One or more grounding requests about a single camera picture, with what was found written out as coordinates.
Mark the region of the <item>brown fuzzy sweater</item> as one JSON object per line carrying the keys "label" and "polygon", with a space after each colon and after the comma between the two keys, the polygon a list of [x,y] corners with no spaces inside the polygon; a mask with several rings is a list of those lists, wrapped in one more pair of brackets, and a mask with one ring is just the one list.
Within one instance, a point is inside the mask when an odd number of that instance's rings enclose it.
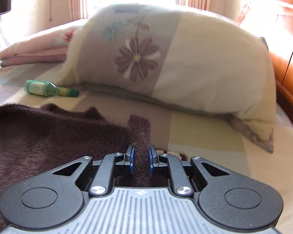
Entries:
{"label": "brown fuzzy sweater", "polygon": [[[147,173],[147,148],[186,160],[168,147],[172,111],[109,95],[43,100],[25,96],[0,105],[0,195],[11,184],[83,156],[102,159],[133,145],[138,175],[127,184],[154,183]],[[0,230],[5,224],[0,215]]]}

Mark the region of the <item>green glass bottle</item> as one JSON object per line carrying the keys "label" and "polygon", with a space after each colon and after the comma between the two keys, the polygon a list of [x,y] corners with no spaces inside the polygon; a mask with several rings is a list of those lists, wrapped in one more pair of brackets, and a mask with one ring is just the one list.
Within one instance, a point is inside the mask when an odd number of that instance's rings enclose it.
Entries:
{"label": "green glass bottle", "polygon": [[78,97],[79,91],[65,87],[56,86],[49,81],[27,80],[24,90],[28,94],[43,96],[43,97]]}

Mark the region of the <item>patchwork floral bed sheet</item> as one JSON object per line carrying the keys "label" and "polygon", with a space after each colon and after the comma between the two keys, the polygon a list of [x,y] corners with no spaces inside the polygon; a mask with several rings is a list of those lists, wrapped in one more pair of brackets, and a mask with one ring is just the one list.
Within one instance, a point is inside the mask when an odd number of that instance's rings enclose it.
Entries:
{"label": "patchwork floral bed sheet", "polygon": [[281,108],[277,109],[274,151],[269,153],[219,117],[191,115],[103,93],[84,91],[77,98],[45,98],[24,92],[26,80],[54,82],[60,68],[43,63],[0,69],[0,105],[54,103],[75,112],[93,106],[105,119],[119,125],[125,125],[132,113],[145,117],[151,123],[151,144],[156,148],[201,156],[275,188],[284,200],[277,228],[282,233],[293,233],[293,125]]}

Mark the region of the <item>folded pink floral quilt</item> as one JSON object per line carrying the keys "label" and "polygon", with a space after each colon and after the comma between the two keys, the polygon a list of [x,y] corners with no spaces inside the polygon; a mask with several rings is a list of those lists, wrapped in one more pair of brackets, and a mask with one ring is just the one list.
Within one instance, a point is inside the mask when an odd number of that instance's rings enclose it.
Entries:
{"label": "folded pink floral quilt", "polygon": [[65,61],[70,42],[87,21],[79,19],[52,27],[12,44],[0,52],[1,66]]}

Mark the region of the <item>floral beige pillow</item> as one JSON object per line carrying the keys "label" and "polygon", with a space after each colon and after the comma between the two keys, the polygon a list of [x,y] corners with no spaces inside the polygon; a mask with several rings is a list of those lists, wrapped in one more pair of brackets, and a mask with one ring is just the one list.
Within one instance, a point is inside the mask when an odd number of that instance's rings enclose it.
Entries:
{"label": "floral beige pillow", "polygon": [[57,83],[217,115],[272,152],[276,83],[265,41],[209,11],[114,4],[69,44]]}

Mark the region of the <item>orange wooden headboard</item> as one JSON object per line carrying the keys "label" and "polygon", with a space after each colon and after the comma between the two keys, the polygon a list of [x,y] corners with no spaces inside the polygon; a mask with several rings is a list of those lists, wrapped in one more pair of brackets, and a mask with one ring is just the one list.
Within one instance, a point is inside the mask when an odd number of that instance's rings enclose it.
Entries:
{"label": "orange wooden headboard", "polygon": [[275,72],[277,102],[293,124],[293,0],[247,3],[237,22],[267,42]]}

